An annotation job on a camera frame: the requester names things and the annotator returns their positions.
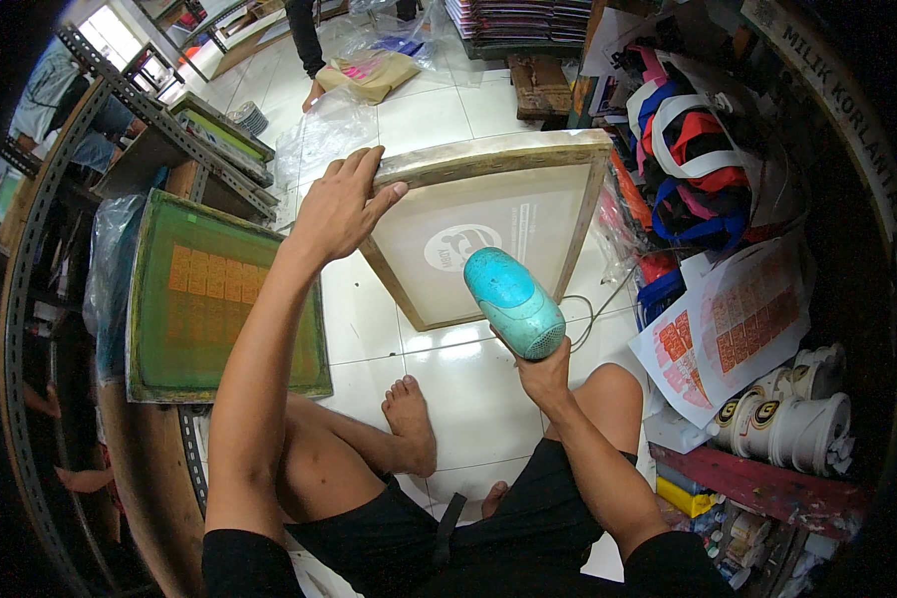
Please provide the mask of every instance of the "logo on screen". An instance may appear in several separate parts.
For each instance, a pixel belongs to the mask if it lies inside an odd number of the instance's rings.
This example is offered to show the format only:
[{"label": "logo on screen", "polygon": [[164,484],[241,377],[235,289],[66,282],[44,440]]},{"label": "logo on screen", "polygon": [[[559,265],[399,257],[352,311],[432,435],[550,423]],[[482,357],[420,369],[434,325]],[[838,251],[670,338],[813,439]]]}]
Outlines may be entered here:
[{"label": "logo on screen", "polygon": [[461,224],[436,233],[426,243],[426,261],[443,272],[462,272],[468,257],[484,247],[500,247],[502,237],[480,224]]}]

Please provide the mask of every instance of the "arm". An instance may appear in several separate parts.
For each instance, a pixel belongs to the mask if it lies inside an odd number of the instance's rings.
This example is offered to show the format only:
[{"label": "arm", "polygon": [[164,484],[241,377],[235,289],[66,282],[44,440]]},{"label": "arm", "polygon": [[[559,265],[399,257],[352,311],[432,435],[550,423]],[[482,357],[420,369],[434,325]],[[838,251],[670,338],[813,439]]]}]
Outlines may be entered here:
[{"label": "arm", "polygon": [[618,544],[622,560],[646,540],[670,531],[645,478],[601,435],[568,389],[570,342],[548,358],[514,355],[522,387],[562,437],[582,499]]},{"label": "arm", "polygon": [[284,544],[275,482],[299,315],[322,267],[352,254],[408,190],[395,183],[366,202],[382,154],[336,160],[312,185],[232,347],[210,422],[206,532],[241,529]]}]

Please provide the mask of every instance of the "circular logo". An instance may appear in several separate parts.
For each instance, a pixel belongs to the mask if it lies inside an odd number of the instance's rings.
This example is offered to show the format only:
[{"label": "circular logo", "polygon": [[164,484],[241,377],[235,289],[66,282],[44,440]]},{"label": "circular logo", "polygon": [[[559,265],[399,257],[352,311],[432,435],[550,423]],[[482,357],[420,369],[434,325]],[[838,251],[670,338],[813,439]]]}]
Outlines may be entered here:
[{"label": "circular logo", "polygon": [[468,257],[483,247],[501,247],[502,236],[480,224],[449,227],[429,239],[424,255],[429,266],[443,272],[462,272]]},{"label": "circular logo", "polygon": [[731,418],[735,416],[735,410],[737,408],[737,399],[731,399],[722,405],[720,411],[718,411],[718,415],[715,415],[715,421],[718,422],[718,426],[727,428],[728,424],[731,423]]},{"label": "circular logo", "polygon": [[774,414],[777,413],[778,405],[780,405],[780,401],[764,401],[758,405],[751,416],[753,426],[758,430],[764,430],[770,426],[771,420],[774,419]]}]

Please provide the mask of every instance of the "yellow package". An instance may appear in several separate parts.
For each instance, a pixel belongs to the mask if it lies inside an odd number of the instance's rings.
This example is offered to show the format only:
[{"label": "yellow package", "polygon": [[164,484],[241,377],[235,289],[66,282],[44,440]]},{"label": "yellow package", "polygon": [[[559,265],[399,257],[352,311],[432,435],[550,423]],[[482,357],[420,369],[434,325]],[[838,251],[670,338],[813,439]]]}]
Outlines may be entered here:
[{"label": "yellow package", "polygon": [[718,504],[718,495],[690,495],[660,475],[658,475],[658,496],[668,500],[692,519],[698,515],[704,515],[711,507]]}]

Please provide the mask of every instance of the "black pants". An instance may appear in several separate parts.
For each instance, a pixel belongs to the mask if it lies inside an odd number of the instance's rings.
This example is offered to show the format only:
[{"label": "black pants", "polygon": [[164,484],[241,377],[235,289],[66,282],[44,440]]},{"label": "black pants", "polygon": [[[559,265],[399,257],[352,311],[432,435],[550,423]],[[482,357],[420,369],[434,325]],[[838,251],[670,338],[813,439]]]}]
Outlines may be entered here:
[{"label": "black pants", "polygon": [[[315,34],[315,22],[312,21],[312,4],[314,0],[286,0],[286,16],[289,27],[293,30],[293,41],[302,67],[309,78],[315,78],[319,69],[326,65],[322,59],[322,46]],[[416,0],[399,0],[396,3],[396,14],[403,21],[415,18]]]},{"label": "black pants", "polygon": [[[634,465],[638,457],[622,452]],[[328,519],[286,525],[312,556],[366,598],[401,598],[446,568],[535,563],[578,573],[603,533],[582,501],[562,443],[542,438],[494,515],[456,527],[446,565],[434,562],[436,521],[387,476],[386,489]]]}]

